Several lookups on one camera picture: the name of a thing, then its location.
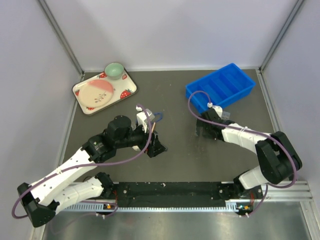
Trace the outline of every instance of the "cable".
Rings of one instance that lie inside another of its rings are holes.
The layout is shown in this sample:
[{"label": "cable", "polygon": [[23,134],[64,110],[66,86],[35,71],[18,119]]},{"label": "cable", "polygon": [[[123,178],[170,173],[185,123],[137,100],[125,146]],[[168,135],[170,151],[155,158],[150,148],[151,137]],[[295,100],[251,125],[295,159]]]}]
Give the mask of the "cable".
[{"label": "cable", "polygon": [[[292,185],[295,184],[295,182],[297,181],[297,169],[296,169],[296,166],[295,166],[295,163],[294,163],[294,160],[292,159],[292,157],[290,156],[289,152],[287,151],[287,149],[278,141],[276,140],[275,138],[273,138],[272,136],[269,136],[265,133],[262,133],[262,132],[259,132],[259,131],[254,131],[254,130],[249,130],[249,129],[246,129],[246,128],[240,128],[240,127],[235,127],[235,126],[230,126],[230,125],[225,125],[225,124],[221,124],[221,123],[217,123],[217,122],[214,122],[214,121],[209,121],[209,120],[206,120],[206,119],[203,119],[199,116],[197,116],[191,109],[191,106],[190,106],[190,101],[191,101],[191,98],[195,95],[195,94],[198,94],[198,93],[202,93],[202,94],[205,94],[207,97],[208,97],[208,100],[209,100],[209,103],[212,103],[211,102],[211,99],[210,99],[210,96],[208,93],[206,93],[205,91],[195,91],[193,92],[190,97],[188,98],[188,109],[190,111],[190,113],[196,117],[197,119],[205,122],[205,123],[208,123],[208,124],[213,124],[213,125],[216,125],[216,126],[220,126],[220,127],[224,127],[224,128],[229,128],[229,129],[234,129],[234,130],[237,130],[237,131],[244,131],[244,132],[247,132],[247,133],[251,133],[251,134],[257,134],[257,135],[260,135],[262,137],[265,137],[267,139],[270,139],[272,140],[275,144],[277,144],[279,146],[279,148],[281,148],[281,150],[284,152],[284,154],[286,155],[286,157],[288,158],[288,160],[290,161],[290,164],[292,166],[292,171],[293,171],[293,179],[292,181],[288,184],[288,185],[284,185],[284,186],[278,186],[278,185],[275,185],[275,184],[272,184],[272,183],[268,183],[270,186],[274,187],[274,188],[278,188],[278,189],[286,189],[286,188],[289,188],[291,187]],[[265,200],[266,196],[267,196],[267,192],[268,192],[268,185],[265,186],[265,193],[261,199],[261,201],[259,202],[259,204],[255,207],[255,209],[248,215],[252,215],[253,213],[256,212],[256,210],[258,208],[260,208],[261,204],[263,203],[263,201]]]},{"label": "cable", "polygon": [[[148,146],[149,146],[149,143],[151,141],[151,137],[152,137],[152,132],[151,132],[151,129],[152,129],[152,126],[151,126],[151,121],[150,121],[150,118],[149,118],[149,115],[147,113],[147,110],[145,109],[144,106],[142,106],[141,104],[137,104],[138,107],[142,108],[142,111],[144,112],[145,116],[146,116],[146,119],[147,119],[147,122],[148,122],[148,127],[149,127],[149,136],[148,136],[148,139],[146,141],[146,144],[144,146],[144,148],[135,156],[129,158],[129,159],[126,159],[126,160],[122,160],[122,161],[117,161],[117,162],[108,162],[108,163],[87,163],[87,164],[79,164],[79,165],[75,165],[75,166],[71,166],[71,167],[67,167],[65,169],[62,169],[61,172],[64,173],[66,171],[69,171],[69,170],[72,170],[72,169],[76,169],[76,168],[80,168],[80,167],[107,167],[107,166],[114,166],[114,165],[120,165],[120,164],[125,164],[125,163],[128,163],[128,162],[131,162],[135,159],[137,159],[138,157],[140,157],[142,154],[145,153],[145,151],[147,150]],[[19,197],[18,199],[15,201],[13,207],[12,207],[12,210],[11,210],[11,215],[14,219],[23,219],[23,218],[26,218],[28,215],[22,215],[22,216],[17,216],[16,215],[16,208],[19,204],[19,202],[23,199],[23,197],[25,195],[27,195],[29,192],[31,192],[33,189],[35,189],[36,187],[38,187],[39,185],[45,183],[46,181],[48,181],[49,179],[52,179],[54,178],[55,176],[57,176],[58,174],[57,173],[53,173],[47,177],[45,177],[44,179],[40,180],[39,182],[37,182],[35,185],[29,187],[25,192],[23,192]]]},{"label": "cable", "polygon": [[159,118],[158,118],[158,120],[156,120],[156,121],[154,121],[155,123],[157,123],[157,122],[159,122],[160,120],[162,120],[162,118],[164,117],[164,114],[162,113],[162,112],[156,112],[156,113],[154,113],[153,114],[154,116],[160,116]]},{"label": "cable", "polygon": [[[116,211],[119,209],[119,206],[114,203],[114,202],[102,202],[102,201],[82,201],[81,203],[89,203],[89,204],[109,204],[109,205],[113,205],[115,206],[115,209],[112,213],[108,214],[108,215],[104,215],[103,219],[105,219],[106,217],[111,217],[112,215],[114,215],[116,213]],[[83,215],[80,215],[78,217],[76,217],[75,219],[71,220],[69,223],[67,223],[62,229],[60,229],[59,231],[55,231],[54,230],[54,226],[53,226],[53,221],[49,222],[49,226],[50,226],[50,231],[53,235],[58,235],[61,232],[63,232],[64,230],[66,230],[67,227],[69,227],[71,224],[74,224],[76,221],[78,221],[79,219],[82,219],[83,217],[86,216],[98,216],[98,213],[93,213],[93,212],[89,212],[89,213],[85,213]]]}]

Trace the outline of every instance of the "white cable tie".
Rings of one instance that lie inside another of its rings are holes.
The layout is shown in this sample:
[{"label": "white cable tie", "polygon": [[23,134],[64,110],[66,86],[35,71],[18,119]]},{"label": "white cable tie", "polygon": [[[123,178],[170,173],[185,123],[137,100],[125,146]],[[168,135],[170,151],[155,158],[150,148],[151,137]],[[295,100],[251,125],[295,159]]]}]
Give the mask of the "white cable tie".
[{"label": "white cable tie", "polygon": [[59,166],[55,169],[55,172],[56,172],[56,174],[62,174],[63,173],[61,167],[59,167]]}]

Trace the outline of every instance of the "white tray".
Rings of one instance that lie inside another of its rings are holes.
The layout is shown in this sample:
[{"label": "white tray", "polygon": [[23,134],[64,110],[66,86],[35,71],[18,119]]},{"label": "white tray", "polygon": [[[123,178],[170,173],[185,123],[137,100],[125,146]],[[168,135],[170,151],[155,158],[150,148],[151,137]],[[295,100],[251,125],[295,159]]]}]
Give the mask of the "white tray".
[{"label": "white tray", "polygon": [[104,72],[73,86],[72,91],[86,115],[94,114],[137,92],[137,86],[126,71],[118,80],[110,79]]}]

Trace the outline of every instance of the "gray table surface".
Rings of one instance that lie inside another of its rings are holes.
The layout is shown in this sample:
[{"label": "gray table surface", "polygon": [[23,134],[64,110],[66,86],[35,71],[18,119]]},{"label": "gray table surface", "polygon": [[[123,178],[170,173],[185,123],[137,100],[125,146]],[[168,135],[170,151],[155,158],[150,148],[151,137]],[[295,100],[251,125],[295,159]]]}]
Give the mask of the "gray table surface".
[{"label": "gray table surface", "polygon": [[[136,104],[153,112],[163,112],[156,131],[168,151],[157,157],[146,154],[123,165],[99,167],[86,175],[106,172],[115,182],[211,182],[232,181],[234,177],[258,165],[257,156],[239,146],[195,136],[196,119],[189,113],[185,85],[209,74],[208,70],[129,72],[138,92],[94,115],[85,115],[79,106],[65,152],[70,158],[91,136],[101,133],[117,115],[135,121]],[[255,70],[245,72],[256,82],[251,94],[224,110],[230,119],[251,129],[272,132],[264,96]],[[93,76],[86,73],[85,78]],[[110,162],[137,154],[131,148],[120,149]]]}]

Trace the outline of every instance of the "floor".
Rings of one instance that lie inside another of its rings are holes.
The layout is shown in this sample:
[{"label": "floor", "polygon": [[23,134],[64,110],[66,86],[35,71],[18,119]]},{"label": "floor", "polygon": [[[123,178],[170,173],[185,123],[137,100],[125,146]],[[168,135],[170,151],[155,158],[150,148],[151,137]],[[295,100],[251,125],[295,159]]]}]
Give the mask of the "floor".
[{"label": "floor", "polygon": [[[130,72],[139,91],[135,95],[92,116],[77,107],[65,159],[88,138],[102,132],[117,115],[135,119],[135,105],[140,103],[153,112],[163,112],[156,125],[160,141],[168,151],[155,158],[143,155],[124,165],[98,168],[84,175],[104,171],[114,182],[198,182],[232,181],[242,172],[258,165],[257,157],[248,150],[221,141],[195,136],[195,118],[188,112],[185,85],[211,71]],[[245,71],[257,84],[251,94],[227,107],[230,119],[242,126],[272,132],[264,96],[255,70]],[[121,149],[111,161],[132,157],[131,148]],[[59,231],[83,213],[61,212],[52,227]],[[47,226],[43,240],[309,240],[299,202],[265,202],[257,213],[247,218],[235,213],[116,213],[101,220],[85,216],[73,222],[58,235]]]},{"label": "floor", "polygon": [[[143,155],[124,165],[96,168],[86,176],[98,172],[110,174],[114,182],[220,182],[232,181],[239,174],[258,165],[255,154],[239,146],[195,136],[196,119],[189,113],[185,85],[212,71],[145,71],[130,72],[138,92],[94,115],[84,115],[76,109],[65,160],[69,159],[91,136],[101,133],[117,115],[135,121],[136,104],[140,103],[153,112],[163,112],[163,119],[156,125],[160,141],[168,151],[155,158]],[[272,132],[264,96],[255,70],[245,72],[256,82],[251,94],[225,111],[230,119],[242,126],[262,132]],[[117,151],[110,162],[125,160],[136,152],[131,148]]]}]

